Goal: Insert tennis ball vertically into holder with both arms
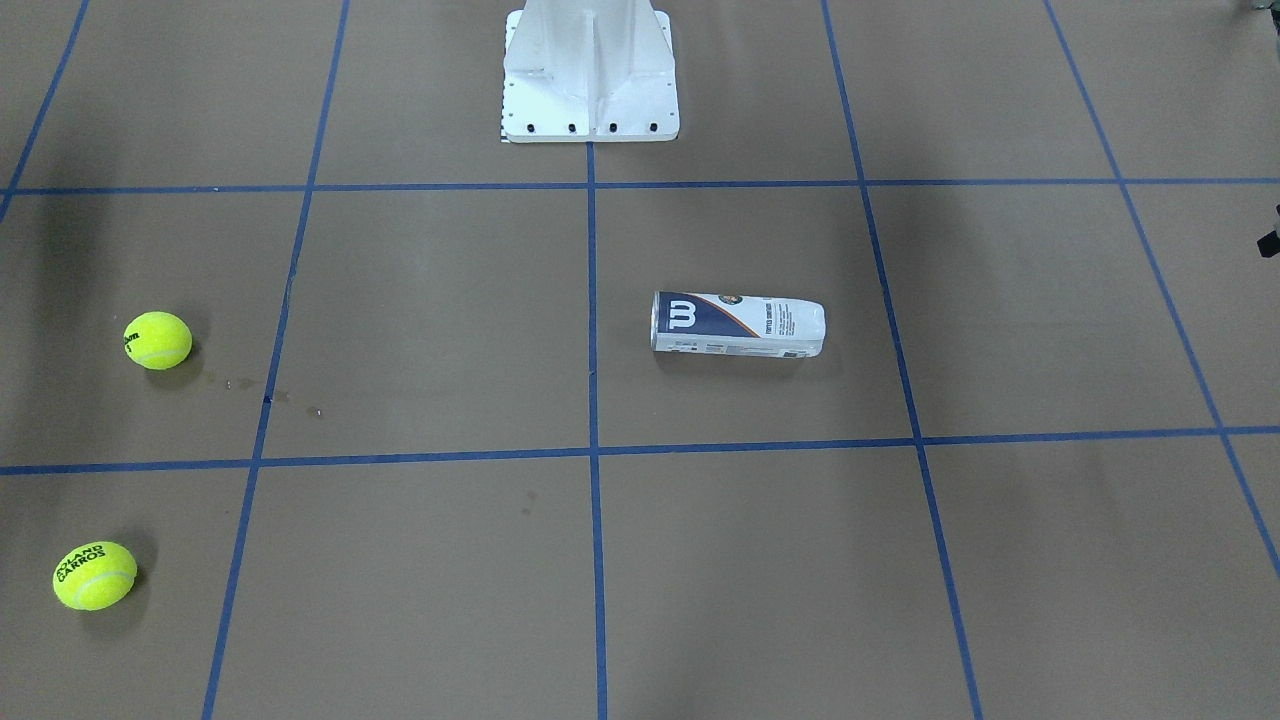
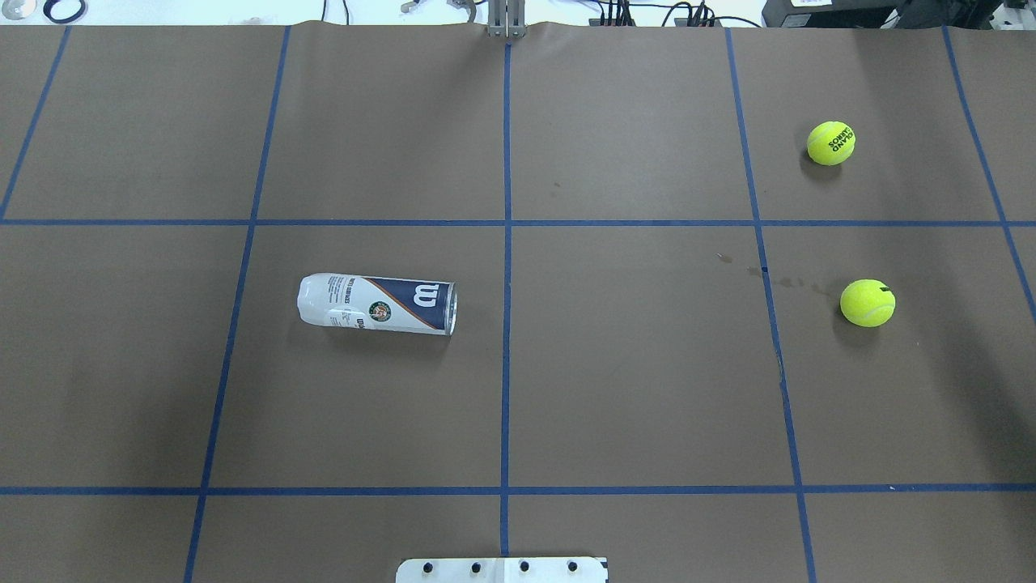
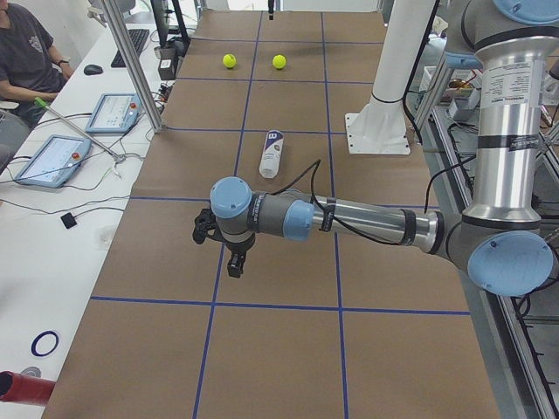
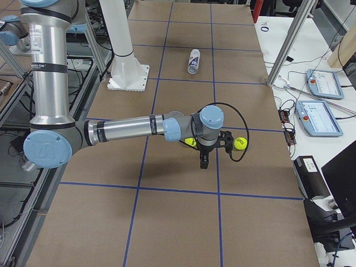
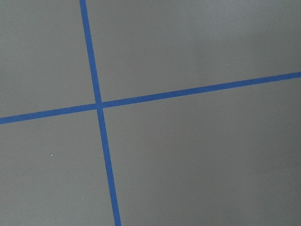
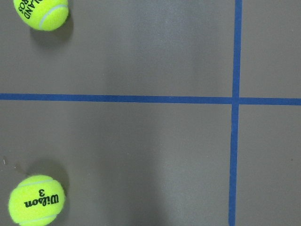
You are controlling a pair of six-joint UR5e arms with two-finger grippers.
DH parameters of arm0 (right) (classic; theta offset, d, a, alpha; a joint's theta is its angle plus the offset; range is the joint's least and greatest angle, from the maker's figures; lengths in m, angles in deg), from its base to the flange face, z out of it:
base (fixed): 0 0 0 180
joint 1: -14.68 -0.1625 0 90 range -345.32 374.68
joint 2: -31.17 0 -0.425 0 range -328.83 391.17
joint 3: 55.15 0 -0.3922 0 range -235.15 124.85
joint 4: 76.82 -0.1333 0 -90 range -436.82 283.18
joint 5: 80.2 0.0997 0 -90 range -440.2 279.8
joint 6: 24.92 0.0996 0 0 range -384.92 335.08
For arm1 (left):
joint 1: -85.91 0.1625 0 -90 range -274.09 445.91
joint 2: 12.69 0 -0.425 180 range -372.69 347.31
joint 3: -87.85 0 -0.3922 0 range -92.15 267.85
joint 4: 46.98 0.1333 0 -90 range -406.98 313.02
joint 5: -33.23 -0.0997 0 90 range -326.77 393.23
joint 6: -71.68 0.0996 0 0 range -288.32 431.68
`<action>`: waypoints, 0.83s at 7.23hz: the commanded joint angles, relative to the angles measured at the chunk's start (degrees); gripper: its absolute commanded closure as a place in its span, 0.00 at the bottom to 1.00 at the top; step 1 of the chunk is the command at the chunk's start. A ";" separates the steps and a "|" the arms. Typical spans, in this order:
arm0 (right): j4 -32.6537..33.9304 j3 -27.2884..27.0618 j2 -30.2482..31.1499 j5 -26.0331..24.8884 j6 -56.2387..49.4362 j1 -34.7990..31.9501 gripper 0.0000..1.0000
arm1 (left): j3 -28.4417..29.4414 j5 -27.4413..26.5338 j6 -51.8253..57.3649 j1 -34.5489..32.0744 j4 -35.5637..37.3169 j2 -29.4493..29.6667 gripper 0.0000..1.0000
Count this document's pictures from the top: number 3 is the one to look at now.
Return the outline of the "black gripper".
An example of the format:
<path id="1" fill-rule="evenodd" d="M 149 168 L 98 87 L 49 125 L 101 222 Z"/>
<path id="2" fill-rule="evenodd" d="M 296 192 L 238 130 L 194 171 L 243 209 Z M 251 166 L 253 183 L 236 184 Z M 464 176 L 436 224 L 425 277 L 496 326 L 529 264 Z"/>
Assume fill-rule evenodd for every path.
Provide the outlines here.
<path id="1" fill-rule="evenodd" d="M 247 233 L 240 236 L 223 235 L 226 248 L 232 253 L 227 264 L 227 271 L 230 277 L 241 277 L 244 273 L 246 252 L 255 244 L 256 235 Z"/>

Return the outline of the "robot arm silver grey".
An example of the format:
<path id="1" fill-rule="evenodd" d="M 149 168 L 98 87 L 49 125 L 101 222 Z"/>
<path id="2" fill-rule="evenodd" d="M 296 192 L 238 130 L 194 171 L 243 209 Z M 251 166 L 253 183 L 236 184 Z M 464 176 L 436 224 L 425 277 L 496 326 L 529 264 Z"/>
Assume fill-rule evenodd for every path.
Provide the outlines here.
<path id="1" fill-rule="evenodd" d="M 318 229 L 418 247 L 496 295 L 521 296 L 542 285 L 554 255 L 540 236 L 531 198 L 544 65 L 558 45 L 558 4 L 457 1 L 452 13 L 448 55 L 469 52 L 483 68 L 473 200 L 460 215 L 385 209 L 291 187 L 255 192 L 230 176 L 212 187 L 210 207 L 195 221 L 195 242 L 225 244 L 234 278 L 257 234 L 304 241 Z"/>

